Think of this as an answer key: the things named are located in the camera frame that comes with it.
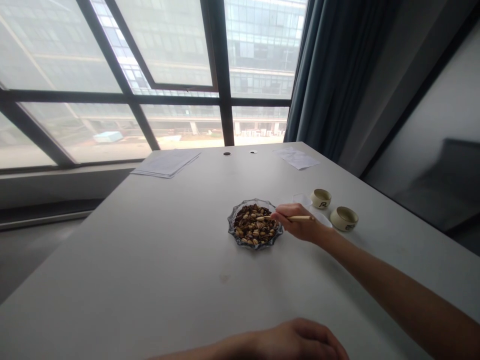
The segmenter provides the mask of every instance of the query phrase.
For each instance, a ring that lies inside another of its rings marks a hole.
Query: column
[[[190,121],[190,126],[191,126],[191,132],[193,133],[193,135],[198,135],[199,130],[197,129],[197,124],[195,123],[195,121]]]
[[[92,125],[92,123],[90,122],[90,120],[88,119],[82,119],[81,122],[83,123],[83,125],[85,125],[85,127],[93,134],[93,135],[97,135],[99,132],[97,130],[95,130],[94,126]]]
[[[235,135],[240,136],[242,134],[242,131],[240,130],[240,122],[235,121],[234,124],[235,124]]]

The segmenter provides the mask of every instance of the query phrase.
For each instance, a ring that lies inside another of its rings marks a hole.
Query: paper
[[[320,161],[315,160],[313,157],[293,147],[287,147],[286,149],[275,150],[273,152],[297,170],[303,170],[320,164]]]
[[[198,149],[174,149],[154,151],[131,174],[171,179],[199,157]]]

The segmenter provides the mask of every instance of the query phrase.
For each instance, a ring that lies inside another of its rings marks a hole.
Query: chopstick
[[[271,216],[264,216],[265,220],[271,220]],[[315,221],[315,218],[313,216],[288,216],[288,220],[293,221],[293,222],[307,222],[307,221]]]

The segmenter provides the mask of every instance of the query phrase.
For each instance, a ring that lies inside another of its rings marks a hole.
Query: curtain
[[[284,142],[337,162],[401,0],[310,0]]]

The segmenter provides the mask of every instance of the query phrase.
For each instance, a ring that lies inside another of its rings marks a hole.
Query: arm
[[[212,345],[154,357],[149,360],[223,360],[248,359],[253,354],[249,334],[229,337]]]
[[[322,359],[348,360],[347,353],[325,326],[303,318],[263,331],[246,332],[193,350],[149,360]]]
[[[310,214],[300,204],[277,207],[272,217],[301,240],[332,255],[402,329],[435,359],[480,359],[480,325],[403,272],[356,247],[320,223],[290,222]]]

